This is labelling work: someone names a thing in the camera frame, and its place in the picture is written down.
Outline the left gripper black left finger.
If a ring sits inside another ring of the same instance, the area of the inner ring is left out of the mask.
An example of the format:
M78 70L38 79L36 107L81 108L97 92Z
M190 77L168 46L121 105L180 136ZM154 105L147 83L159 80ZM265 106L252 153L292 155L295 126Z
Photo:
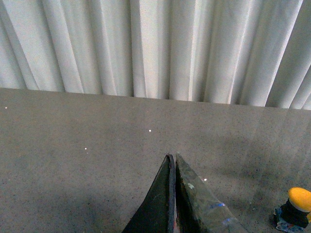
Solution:
M175 208L175 163L171 154L165 158L137 211L124 233L172 233Z

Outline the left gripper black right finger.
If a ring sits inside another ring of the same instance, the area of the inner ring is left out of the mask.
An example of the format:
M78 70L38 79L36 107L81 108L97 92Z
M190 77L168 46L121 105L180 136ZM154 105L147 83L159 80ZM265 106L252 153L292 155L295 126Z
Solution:
M176 155L175 168L177 225L181 233L248 232L180 154Z

